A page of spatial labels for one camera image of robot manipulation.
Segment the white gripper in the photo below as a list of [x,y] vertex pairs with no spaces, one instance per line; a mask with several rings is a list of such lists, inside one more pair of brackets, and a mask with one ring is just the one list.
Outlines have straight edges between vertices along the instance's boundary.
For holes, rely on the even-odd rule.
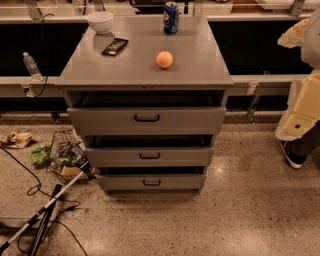
[[[286,48],[302,47],[304,31],[309,19],[303,19],[285,33],[277,43]],[[293,141],[310,131],[320,120],[320,70],[315,69],[304,80],[291,83],[287,101],[288,108],[283,113],[275,137]]]

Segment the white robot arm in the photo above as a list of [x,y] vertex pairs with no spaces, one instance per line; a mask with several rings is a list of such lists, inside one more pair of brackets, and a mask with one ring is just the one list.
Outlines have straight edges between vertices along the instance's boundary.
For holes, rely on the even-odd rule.
[[288,108],[275,131],[277,139],[293,141],[320,120],[320,9],[283,33],[278,44],[287,48],[300,47],[302,61],[313,68],[305,79],[291,83]]

